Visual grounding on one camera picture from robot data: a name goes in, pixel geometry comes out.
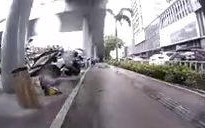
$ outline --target railing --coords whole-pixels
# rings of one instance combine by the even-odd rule
[[[137,61],[137,63],[150,64],[149,60]],[[164,65],[186,66],[186,67],[190,68],[191,70],[195,70],[197,72],[205,72],[205,61],[167,61],[167,62],[165,62]]]

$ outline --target car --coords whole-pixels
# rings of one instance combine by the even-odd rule
[[[133,56],[132,61],[138,62],[138,61],[143,61],[143,59],[139,56]]]
[[[162,52],[159,54],[154,54],[149,58],[149,64],[154,65],[164,65],[170,60],[174,52]]]
[[[170,60],[174,61],[205,61],[205,51],[200,48],[183,48],[176,50]]]

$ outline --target tall building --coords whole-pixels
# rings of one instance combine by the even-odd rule
[[[145,40],[145,28],[174,0],[132,0],[135,44]]]
[[[163,6],[155,10],[157,12],[160,10],[162,13],[148,25],[143,26],[140,32],[134,33],[134,54],[150,57],[160,51],[174,51],[177,48],[191,46],[205,50],[205,18],[198,0],[163,0],[163,2],[159,0],[159,2],[163,3]],[[145,24],[146,17],[143,16],[143,5],[141,6],[143,24]]]

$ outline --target road marking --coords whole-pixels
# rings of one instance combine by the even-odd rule
[[[80,78],[78,84],[73,89],[69,97],[66,99],[65,103],[63,104],[62,108],[56,115],[55,119],[52,121],[50,128],[61,128],[67,113],[72,105],[73,100],[75,99],[78,91],[80,90],[80,87],[82,86],[83,80],[85,79],[86,73],[89,71],[90,67],[87,68],[87,70],[84,72],[83,76]]]

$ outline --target green shrub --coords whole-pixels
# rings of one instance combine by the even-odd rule
[[[170,83],[199,89],[205,88],[205,74],[192,71],[184,66],[156,66],[126,61],[109,61],[108,63]]]

